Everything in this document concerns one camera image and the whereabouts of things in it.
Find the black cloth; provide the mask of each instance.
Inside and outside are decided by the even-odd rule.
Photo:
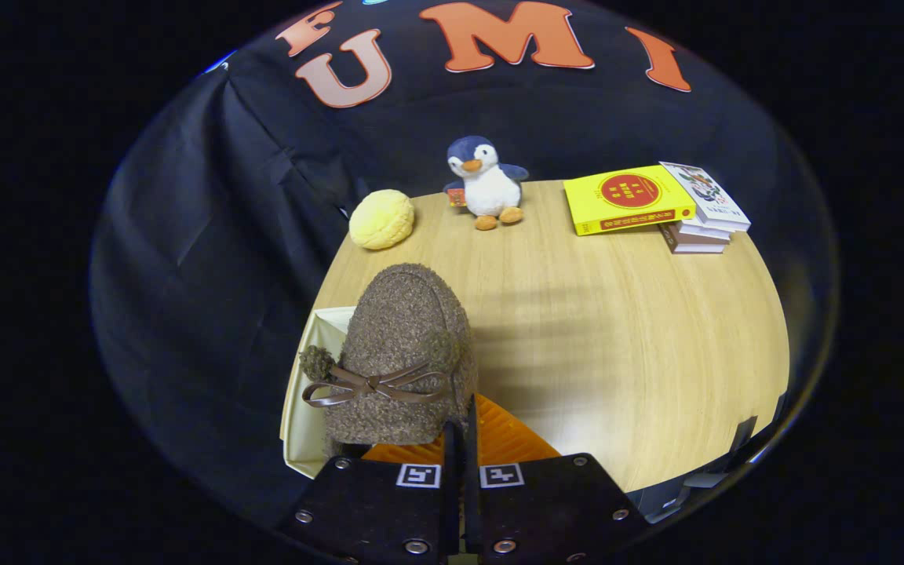
[[[647,54],[624,32],[643,26],[555,3],[573,12],[595,68],[541,67],[531,42],[521,64],[495,54],[491,68],[451,74],[441,30],[417,15],[426,6],[345,2],[330,33],[296,57],[275,39],[293,18],[199,76],[126,156],[93,244],[101,355],[155,445],[233,511],[272,525],[306,483],[283,462],[281,405],[309,308],[347,233],[341,211],[373,190],[440,191],[453,180],[445,150],[461,136],[491,139],[531,180],[659,160],[703,167],[753,221],[781,290],[793,391],[817,364],[835,244],[815,179],[782,129],[675,42],[691,93],[646,78]],[[506,20],[515,3],[474,4]],[[329,108],[294,78],[331,53],[345,85],[361,82],[340,45],[371,28],[392,69],[376,99]]]

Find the white box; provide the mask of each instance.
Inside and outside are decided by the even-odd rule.
[[[341,346],[348,336],[348,322],[355,307],[320,308],[313,310],[302,330],[298,351],[314,344],[324,347],[334,359],[341,357]],[[284,396],[281,414],[281,443],[284,462],[291,468],[314,479],[323,468],[323,441],[326,441],[326,426],[323,423],[323,408],[313,408],[302,401],[302,390],[312,384],[298,369],[298,360],[291,367],[288,390]]]

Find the small red card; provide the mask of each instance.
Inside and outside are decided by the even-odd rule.
[[[465,206],[466,190],[462,188],[450,188],[446,191],[449,195],[449,206]]]

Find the orange letter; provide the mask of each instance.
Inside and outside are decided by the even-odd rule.
[[[679,64],[675,62],[675,55],[672,54],[675,48],[639,29],[628,27],[626,30],[641,40],[643,47],[647,50],[647,58],[651,62],[651,68],[646,72],[647,78],[654,80],[659,85],[668,86],[669,89],[681,90],[683,93],[690,92],[689,82],[682,78]]]
[[[592,68],[595,61],[581,52],[567,21],[570,10],[542,2],[520,2],[512,18],[504,21],[473,4],[455,2],[421,11],[421,18],[442,28],[452,58],[445,68],[452,72],[480,71],[492,67],[494,57],[480,52],[479,39],[503,60],[519,64],[528,40],[535,37],[532,60],[545,67]]]
[[[326,106],[350,108],[358,106],[363,101],[372,100],[383,93],[392,77],[388,61],[376,44],[379,33],[378,29],[370,29],[341,43],[341,51],[352,51],[365,68],[366,78],[361,85],[354,87],[342,85],[333,68],[330,68],[330,60],[334,55],[329,53],[319,55],[299,67],[298,71],[295,71],[295,76],[308,82],[312,92]]]
[[[334,12],[331,12],[330,8],[336,8],[340,6],[340,4],[342,4],[342,2],[334,2],[333,4],[327,4],[326,6],[319,8],[319,10],[312,12],[312,14],[309,14],[305,16],[305,18],[288,26],[288,29],[279,33],[274,39],[286,40],[288,46],[291,46],[291,50],[288,51],[288,57],[295,57],[298,53],[302,53],[302,51],[305,50],[305,47],[309,47],[312,43],[315,43],[316,39],[320,39],[320,37],[330,33],[328,27],[316,26],[333,21]]]

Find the brown slipper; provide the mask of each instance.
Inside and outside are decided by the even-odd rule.
[[[419,264],[376,275],[337,365],[307,351],[301,367],[319,381],[302,398],[326,409],[329,439],[363,446],[430,443],[446,421],[465,425],[477,382],[466,312],[444,280]],[[330,394],[312,398],[322,388]]]

